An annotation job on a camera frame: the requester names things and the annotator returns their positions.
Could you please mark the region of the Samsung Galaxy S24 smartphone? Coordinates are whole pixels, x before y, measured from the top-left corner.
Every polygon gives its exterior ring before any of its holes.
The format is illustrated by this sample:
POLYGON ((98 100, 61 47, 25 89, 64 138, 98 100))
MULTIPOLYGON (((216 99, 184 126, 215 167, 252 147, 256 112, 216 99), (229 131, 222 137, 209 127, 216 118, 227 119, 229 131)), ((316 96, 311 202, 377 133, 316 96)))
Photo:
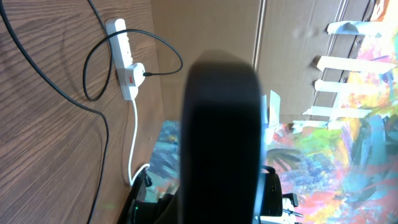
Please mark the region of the Samsung Galaxy S24 smartphone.
POLYGON ((204 51, 189 69, 180 131, 180 223, 251 223, 261 160, 261 91, 250 64, 204 51))

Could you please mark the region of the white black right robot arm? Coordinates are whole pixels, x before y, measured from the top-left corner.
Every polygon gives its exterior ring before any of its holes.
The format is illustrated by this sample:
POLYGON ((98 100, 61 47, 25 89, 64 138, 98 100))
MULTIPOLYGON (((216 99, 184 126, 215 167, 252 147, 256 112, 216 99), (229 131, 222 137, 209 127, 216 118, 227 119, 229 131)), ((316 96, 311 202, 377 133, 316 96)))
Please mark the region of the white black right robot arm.
MULTIPOLYGON (((132 176, 132 188, 119 216, 118 223, 175 223, 178 212, 178 193, 165 194, 157 202, 146 202, 147 188, 152 179, 147 174, 149 164, 142 165, 132 176)), ((256 223, 296 223, 303 218, 295 211, 299 201, 295 193, 282 193, 279 176, 275 169, 263 166, 267 172, 262 174, 265 186, 262 195, 261 212, 254 218, 256 223)))

